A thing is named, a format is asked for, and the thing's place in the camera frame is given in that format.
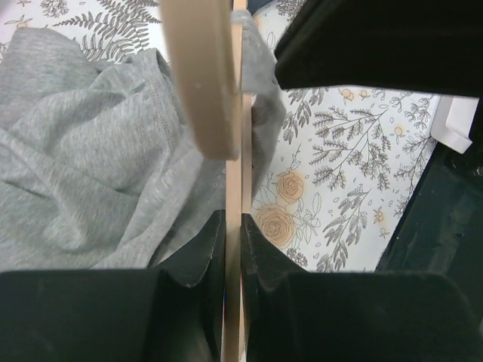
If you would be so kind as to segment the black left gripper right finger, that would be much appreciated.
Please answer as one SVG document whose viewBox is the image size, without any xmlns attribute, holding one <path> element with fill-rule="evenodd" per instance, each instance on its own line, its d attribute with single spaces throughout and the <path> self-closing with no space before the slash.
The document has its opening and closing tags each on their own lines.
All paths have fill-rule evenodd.
<svg viewBox="0 0 483 362">
<path fill-rule="evenodd" d="M 249 361 L 480 361 L 468 302 L 442 275 L 316 273 L 241 221 Z"/>
</svg>

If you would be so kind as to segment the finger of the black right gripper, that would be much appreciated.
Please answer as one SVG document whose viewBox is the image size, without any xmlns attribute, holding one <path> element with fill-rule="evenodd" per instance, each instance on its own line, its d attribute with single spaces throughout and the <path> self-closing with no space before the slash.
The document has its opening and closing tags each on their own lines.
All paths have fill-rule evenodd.
<svg viewBox="0 0 483 362">
<path fill-rule="evenodd" d="M 480 1 L 307 1 L 275 49 L 285 89 L 482 95 Z"/>
</svg>

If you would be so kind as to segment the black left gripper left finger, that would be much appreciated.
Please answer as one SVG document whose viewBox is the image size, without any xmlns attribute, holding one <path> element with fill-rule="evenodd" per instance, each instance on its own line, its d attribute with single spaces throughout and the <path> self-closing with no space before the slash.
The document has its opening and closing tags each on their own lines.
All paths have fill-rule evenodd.
<svg viewBox="0 0 483 362">
<path fill-rule="evenodd" d="M 1 275 L 3 361 L 218 361 L 225 213 L 146 269 Z"/>
</svg>

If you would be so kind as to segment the grey tank top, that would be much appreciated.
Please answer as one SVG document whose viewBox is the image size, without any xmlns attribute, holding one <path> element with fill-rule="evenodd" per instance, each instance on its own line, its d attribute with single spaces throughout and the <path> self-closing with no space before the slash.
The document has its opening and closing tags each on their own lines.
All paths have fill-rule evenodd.
<svg viewBox="0 0 483 362">
<path fill-rule="evenodd" d="M 90 61 L 23 28 L 1 64 L 1 268 L 145 268 L 225 206 L 155 48 Z"/>
</svg>

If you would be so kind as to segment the beige wooden hanger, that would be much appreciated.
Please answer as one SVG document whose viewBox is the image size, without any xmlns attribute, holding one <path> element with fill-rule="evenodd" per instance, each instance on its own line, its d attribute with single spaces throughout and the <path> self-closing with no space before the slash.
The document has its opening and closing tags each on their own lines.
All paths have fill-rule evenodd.
<svg viewBox="0 0 483 362">
<path fill-rule="evenodd" d="M 168 57 L 195 143 L 226 163 L 223 359 L 241 356 L 242 214 L 251 208 L 251 96 L 242 92 L 243 26 L 231 21 L 246 1 L 161 1 Z"/>
</svg>

